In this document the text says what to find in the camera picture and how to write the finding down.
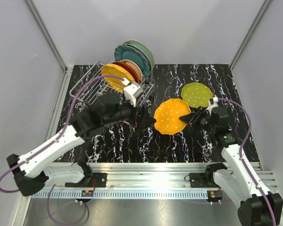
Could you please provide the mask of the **green floral plate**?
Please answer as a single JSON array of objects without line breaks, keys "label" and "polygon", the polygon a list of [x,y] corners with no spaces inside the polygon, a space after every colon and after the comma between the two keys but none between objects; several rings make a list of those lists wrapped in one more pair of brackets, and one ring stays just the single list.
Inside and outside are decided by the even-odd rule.
[{"label": "green floral plate", "polygon": [[129,46],[134,46],[138,50],[141,50],[148,59],[148,62],[150,64],[150,72],[153,70],[153,68],[155,66],[155,58],[154,58],[154,55],[151,52],[151,50],[145,44],[143,44],[142,42],[137,41],[137,40],[127,40],[123,44],[129,45]]}]

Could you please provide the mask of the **red brown scalloped plate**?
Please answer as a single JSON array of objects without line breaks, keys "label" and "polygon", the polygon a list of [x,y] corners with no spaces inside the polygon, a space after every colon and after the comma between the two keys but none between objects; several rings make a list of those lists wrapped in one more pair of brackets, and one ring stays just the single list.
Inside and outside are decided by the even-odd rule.
[{"label": "red brown scalloped plate", "polygon": [[138,77],[138,74],[137,72],[131,67],[129,66],[128,64],[124,63],[124,62],[119,62],[119,61],[116,61],[116,62],[113,62],[113,64],[115,65],[118,65],[124,69],[126,69],[131,75],[132,77],[134,78],[134,80],[139,84],[140,83],[140,78]]}]

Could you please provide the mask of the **orange dotted plate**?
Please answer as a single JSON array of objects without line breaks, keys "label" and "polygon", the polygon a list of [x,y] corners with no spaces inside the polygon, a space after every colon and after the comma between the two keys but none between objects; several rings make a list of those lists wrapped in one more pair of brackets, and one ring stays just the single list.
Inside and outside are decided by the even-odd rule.
[{"label": "orange dotted plate", "polygon": [[179,98],[171,98],[163,102],[155,111],[155,129],[163,135],[174,135],[181,132],[187,123],[180,120],[180,117],[189,115],[189,105]]}]

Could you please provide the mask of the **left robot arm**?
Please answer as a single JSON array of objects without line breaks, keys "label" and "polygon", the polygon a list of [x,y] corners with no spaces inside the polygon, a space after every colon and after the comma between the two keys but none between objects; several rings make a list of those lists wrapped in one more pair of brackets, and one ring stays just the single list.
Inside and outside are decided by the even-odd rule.
[{"label": "left robot arm", "polygon": [[54,169],[50,164],[69,150],[104,132],[107,126],[127,122],[146,129],[156,120],[149,106],[133,106],[129,100],[120,101],[115,93],[104,94],[96,102],[76,114],[65,127],[45,143],[21,156],[7,157],[15,183],[23,196],[31,196],[45,186],[88,187],[95,185],[91,167],[82,161],[69,168]]}]

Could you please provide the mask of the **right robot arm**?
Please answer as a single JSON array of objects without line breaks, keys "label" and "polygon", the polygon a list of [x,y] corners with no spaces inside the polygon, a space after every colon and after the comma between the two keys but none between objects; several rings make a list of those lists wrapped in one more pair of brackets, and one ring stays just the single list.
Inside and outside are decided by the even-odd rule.
[{"label": "right robot arm", "polygon": [[199,107],[180,120],[196,129],[205,130],[212,144],[221,151],[226,163],[206,166],[203,181],[209,187],[221,188],[234,203],[243,226],[278,226],[283,199],[262,182],[247,159],[243,147],[229,126],[229,116],[222,107],[206,110]]}]

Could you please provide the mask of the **teal plate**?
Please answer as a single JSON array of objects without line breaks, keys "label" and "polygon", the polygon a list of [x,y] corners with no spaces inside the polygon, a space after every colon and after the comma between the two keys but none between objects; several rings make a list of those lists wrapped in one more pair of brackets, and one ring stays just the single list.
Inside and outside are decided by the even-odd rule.
[{"label": "teal plate", "polygon": [[128,45],[119,45],[115,48],[114,58],[116,61],[130,60],[138,65],[143,76],[147,78],[150,75],[150,63],[146,55],[134,47]]}]

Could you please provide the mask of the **cream plate with black flower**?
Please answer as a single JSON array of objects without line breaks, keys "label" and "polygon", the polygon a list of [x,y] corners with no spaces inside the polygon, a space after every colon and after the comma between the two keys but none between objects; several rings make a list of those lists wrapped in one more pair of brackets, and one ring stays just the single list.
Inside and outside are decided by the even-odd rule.
[{"label": "cream plate with black flower", "polygon": [[133,62],[131,60],[127,60],[127,59],[121,60],[121,62],[131,66],[136,71],[136,73],[139,77],[139,83],[141,83],[142,79],[143,79],[143,74],[142,74],[142,71],[140,70],[139,66],[135,62]]}]

